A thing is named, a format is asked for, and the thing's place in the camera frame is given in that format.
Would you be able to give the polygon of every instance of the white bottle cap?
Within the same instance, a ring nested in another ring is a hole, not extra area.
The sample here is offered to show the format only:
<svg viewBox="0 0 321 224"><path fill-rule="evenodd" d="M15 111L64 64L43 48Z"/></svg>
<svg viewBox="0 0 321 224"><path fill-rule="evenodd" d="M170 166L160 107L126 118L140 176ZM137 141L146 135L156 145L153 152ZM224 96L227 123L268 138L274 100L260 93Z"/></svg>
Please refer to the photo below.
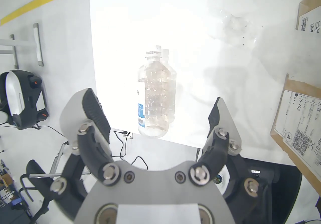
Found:
<svg viewBox="0 0 321 224"><path fill-rule="evenodd" d="M161 57L162 56L162 47L159 45L153 46L148 52L146 52L147 57Z"/></svg>

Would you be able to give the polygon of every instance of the black and white device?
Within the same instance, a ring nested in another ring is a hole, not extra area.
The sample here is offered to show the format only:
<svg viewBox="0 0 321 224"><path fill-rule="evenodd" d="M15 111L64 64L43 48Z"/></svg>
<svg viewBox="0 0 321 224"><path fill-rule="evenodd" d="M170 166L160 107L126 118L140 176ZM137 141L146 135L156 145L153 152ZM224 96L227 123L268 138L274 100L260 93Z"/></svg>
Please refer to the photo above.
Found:
<svg viewBox="0 0 321 224"><path fill-rule="evenodd" d="M0 123L22 130L48 117L42 80L31 72L11 70L0 75Z"/></svg>
<svg viewBox="0 0 321 224"><path fill-rule="evenodd" d="M240 155L241 138L222 98L208 119L209 134L197 162L146 171L112 159L109 123L92 89L85 89L70 99L60 117L61 130L72 146L61 176L31 178L31 173L43 172L34 160L28 163L26 175L45 200L55 200L75 224L159 223L160 214L166 214L161 213L164 207L170 223L176 213L180 219L175 223L243 223L260 201L262 188ZM80 180L85 165L97 179L89 193ZM222 196L214 179L224 165L230 179ZM193 209L182 213L183 205ZM129 210L136 214L130 220Z"/></svg>

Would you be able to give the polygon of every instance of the white tabletop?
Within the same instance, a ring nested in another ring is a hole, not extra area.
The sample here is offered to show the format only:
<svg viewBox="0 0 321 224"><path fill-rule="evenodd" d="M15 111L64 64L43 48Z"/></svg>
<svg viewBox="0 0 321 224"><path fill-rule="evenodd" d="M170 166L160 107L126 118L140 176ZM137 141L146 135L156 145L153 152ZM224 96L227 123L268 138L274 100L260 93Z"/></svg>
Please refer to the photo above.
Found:
<svg viewBox="0 0 321 224"><path fill-rule="evenodd" d="M219 96L242 156L292 164L269 135L285 75L321 85L321 38L295 30L300 1L90 0L97 95L111 127L138 133L137 71L161 45L177 71L175 121L162 139L202 148Z"/></svg>

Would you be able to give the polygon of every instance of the metal screw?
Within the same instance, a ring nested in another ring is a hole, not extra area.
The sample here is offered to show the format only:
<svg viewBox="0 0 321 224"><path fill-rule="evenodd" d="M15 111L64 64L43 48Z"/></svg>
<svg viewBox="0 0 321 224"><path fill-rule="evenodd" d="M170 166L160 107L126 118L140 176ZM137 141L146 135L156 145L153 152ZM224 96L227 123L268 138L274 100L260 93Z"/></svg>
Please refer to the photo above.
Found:
<svg viewBox="0 0 321 224"><path fill-rule="evenodd" d="M124 175L124 181L125 183L130 184L135 179L135 174L132 171L128 171Z"/></svg>
<svg viewBox="0 0 321 224"><path fill-rule="evenodd" d="M111 180L114 175L115 175L115 169L113 167L107 167L104 170L103 176L106 180Z"/></svg>
<svg viewBox="0 0 321 224"><path fill-rule="evenodd" d="M191 180L197 185L205 185L210 180L210 172L204 165L202 165L202 167L196 167L196 169L193 167L190 168L189 175Z"/></svg>
<svg viewBox="0 0 321 224"><path fill-rule="evenodd" d="M259 190L259 183L254 180L253 178L247 178L244 181L244 188L245 191L252 197L257 197L258 190Z"/></svg>
<svg viewBox="0 0 321 224"><path fill-rule="evenodd" d="M186 180L186 176L185 176L185 174L183 172L178 171L178 172L175 173L175 181L177 183L182 184L182 183L185 182L185 180Z"/></svg>
<svg viewBox="0 0 321 224"><path fill-rule="evenodd" d="M226 137L227 136L227 132L224 130L224 129L222 129L222 128L219 128L219 134L222 136L222 137Z"/></svg>
<svg viewBox="0 0 321 224"><path fill-rule="evenodd" d="M51 186L50 186L50 191L53 191L57 194L62 194L67 187L67 180L63 177L59 177L55 179Z"/></svg>
<svg viewBox="0 0 321 224"><path fill-rule="evenodd" d="M195 177L199 180L204 180L206 178L206 172L204 169L202 169L202 167L197 167L195 169Z"/></svg>
<svg viewBox="0 0 321 224"><path fill-rule="evenodd" d="M248 190L251 192L251 193L257 193L258 190L259 190L259 187L254 183L254 182L249 182L248 184Z"/></svg>
<svg viewBox="0 0 321 224"><path fill-rule="evenodd" d="M232 140L230 143L229 143L229 147L233 150L238 150L239 148L239 145L236 144L236 142L234 140Z"/></svg>
<svg viewBox="0 0 321 224"><path fill-rule="evenodd" d="M217 185L220 184L223 180L222 176L220 176L219 174L215 176L215 178L213 179L214 183L216 183Z"/></svg>
<svg viewBox="0 0 321 224"><path fill-rule="evenodd" d="M116 184L121 176L119 167L115 163L108 163L103 168L103 184L114 185Z"/></svg>
<svg viewBox="0 0 321 224"><path fill-rule="evenodd" d="M80 126L79 132L84 133L84 132L87 132L88 129L89 129L89 125L88 125L87 123L85 123L85 124L82 124L82 125Z"/></svg>

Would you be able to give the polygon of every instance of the plastic water bottle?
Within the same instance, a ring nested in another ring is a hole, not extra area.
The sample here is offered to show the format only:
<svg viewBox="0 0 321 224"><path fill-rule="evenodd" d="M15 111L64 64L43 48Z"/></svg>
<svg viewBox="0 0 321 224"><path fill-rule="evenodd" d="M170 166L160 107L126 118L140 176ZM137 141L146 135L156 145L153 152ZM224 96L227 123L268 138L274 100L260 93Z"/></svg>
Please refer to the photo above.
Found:
<svg viewBox="0 0 321 224"><path fill-rule="evenodd" d="M165 94L167 95L166 102L168 103L168 121L172 123L175 118L176 71L168 64L168 56L168 49L162 49L162 58L160 61L171 73L167 85L168 90L165 91Z"/></svg>
<svg viewBox="0 0 321 224"><path fill-rule="evenodd" d="M161 63L160 46L146 52L146 63L138 71L138 131L159 138L168 131L167 94L170 71Z"/></svg>

